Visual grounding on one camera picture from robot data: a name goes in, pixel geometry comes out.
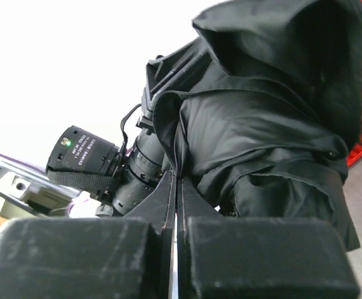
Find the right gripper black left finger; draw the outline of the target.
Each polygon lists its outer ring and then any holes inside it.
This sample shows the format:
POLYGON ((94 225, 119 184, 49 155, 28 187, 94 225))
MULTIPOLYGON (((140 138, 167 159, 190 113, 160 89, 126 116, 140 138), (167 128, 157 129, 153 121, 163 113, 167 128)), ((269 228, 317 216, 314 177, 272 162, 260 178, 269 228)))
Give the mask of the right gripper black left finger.
POLYGON ((124 217, 0 227, 0 298, 170 298, 176 176, 124 217))

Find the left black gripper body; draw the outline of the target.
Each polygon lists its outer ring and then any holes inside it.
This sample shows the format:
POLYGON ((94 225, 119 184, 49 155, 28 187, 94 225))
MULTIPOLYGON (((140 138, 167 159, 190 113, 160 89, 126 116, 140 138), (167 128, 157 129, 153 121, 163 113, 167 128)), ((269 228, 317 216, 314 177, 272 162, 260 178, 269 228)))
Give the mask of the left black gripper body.
POLYGON ((155 60, 149 60, 146 65, 146 85, 141 98, 142 113, 136 126, 146 130, 147 135, 154 132, 155 98, 168 87, 168 82, 174 75, 173 65, 173 58, 162 55, 158 55, 155 60))

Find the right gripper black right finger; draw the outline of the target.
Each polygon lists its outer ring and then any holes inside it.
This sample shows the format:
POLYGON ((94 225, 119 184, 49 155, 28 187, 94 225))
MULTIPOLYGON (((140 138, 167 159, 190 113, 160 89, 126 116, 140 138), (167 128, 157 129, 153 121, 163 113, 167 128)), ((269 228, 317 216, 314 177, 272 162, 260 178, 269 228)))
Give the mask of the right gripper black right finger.
POLYGON ((358 298, 340 238, 317 219, 220 215, 177 185, 180 298, 358 298))

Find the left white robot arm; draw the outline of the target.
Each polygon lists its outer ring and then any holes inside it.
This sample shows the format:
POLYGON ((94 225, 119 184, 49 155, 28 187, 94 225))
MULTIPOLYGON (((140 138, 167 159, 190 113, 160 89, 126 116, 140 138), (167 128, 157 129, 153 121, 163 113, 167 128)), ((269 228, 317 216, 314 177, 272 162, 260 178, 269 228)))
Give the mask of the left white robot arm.
POLYGON ((140 122, 140 134, 131 148, 127 147, 127 134, 123 135, 121 146, 116 146, 71 126, 49 156, 48 178, 56 184, 89 192, 103 204, 96 211, 99 217, 129 213, 154 191, 163 176, 164 150, 148 122, 153 109, 151 100, 173 76, 171 68, 161 56, 147 66, 148 81, 140 104, 146 118, 140 122))

